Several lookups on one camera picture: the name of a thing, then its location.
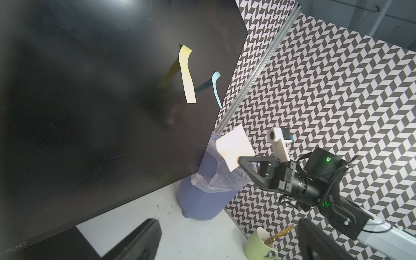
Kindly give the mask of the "yellow narrow sticky note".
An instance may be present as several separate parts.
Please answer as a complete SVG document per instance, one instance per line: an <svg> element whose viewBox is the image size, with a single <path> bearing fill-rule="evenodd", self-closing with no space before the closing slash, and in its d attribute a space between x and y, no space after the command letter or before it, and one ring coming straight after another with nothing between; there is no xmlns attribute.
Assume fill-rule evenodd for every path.
<svg viewBox="0 0 416 260"><path fill-rule="evenodd" d="M178 60L180 65L180 71L182 75L183 88L185 93L186 102L188 104L196 104L196 93L192 80L192 76L189 69L189 58L192 50L182 45L179 51Z"/></svg>

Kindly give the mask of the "pink square sticky note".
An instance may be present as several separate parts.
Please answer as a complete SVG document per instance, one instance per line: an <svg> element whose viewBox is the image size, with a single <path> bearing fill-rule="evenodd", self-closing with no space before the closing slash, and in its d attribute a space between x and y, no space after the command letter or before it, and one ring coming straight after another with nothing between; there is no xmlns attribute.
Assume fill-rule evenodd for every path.
<svg viewBox="0 0 416 260"><path fill-rule="evenodd" d="M254 157L255 152L242 125L216 141L216 150L224 159L230 172L238 168L239 157Z"/></svg>

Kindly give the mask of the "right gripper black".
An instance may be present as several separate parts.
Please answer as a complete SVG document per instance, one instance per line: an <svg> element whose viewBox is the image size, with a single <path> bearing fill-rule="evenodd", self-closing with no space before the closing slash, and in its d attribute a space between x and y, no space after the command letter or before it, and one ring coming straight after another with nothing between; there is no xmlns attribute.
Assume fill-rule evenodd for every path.
<svg viewBox="0 0 416 260"><path fill-rule="evenodd" d="M294 161L254 156L239 157L238 163L261 190L283 194L306 206L320 202L320 183L298 173Z"/></svg>

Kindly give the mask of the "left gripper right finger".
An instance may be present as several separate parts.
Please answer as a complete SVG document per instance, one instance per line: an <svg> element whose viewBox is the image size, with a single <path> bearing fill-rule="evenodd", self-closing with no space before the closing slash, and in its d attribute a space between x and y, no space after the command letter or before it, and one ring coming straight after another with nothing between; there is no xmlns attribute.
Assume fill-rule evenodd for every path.
<svg viewBox="0 0 416 260"><path fill-rule="evenodd" d="M307 218L299 220L298 240L303 260L354 260Z"/></svg>

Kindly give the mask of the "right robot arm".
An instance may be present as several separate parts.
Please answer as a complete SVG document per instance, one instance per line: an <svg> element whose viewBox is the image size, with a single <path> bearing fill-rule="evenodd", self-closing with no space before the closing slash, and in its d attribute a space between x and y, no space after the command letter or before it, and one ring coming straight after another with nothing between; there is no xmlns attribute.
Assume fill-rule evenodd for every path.
<svg viewBox="0 0 416 260"><path fill-rule="evenodd" d="M340 195L350 161L322 149L283 162L271 157L239 157L240 167L261 190L278 193L279 201L302 211L317 208L338 232L392 260L413 260L416 238Z"/></svg>

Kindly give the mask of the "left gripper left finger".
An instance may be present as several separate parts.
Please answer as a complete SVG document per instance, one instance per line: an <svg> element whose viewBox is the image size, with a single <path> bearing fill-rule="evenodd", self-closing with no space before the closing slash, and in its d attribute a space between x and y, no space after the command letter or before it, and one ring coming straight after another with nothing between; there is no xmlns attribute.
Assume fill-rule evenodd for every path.
<svg viewBox="0 0 416 260"><path fill-rule="evenodd" d="M154 260L161 235L159 221L149 218L110 250L102 260Z"/></svg>

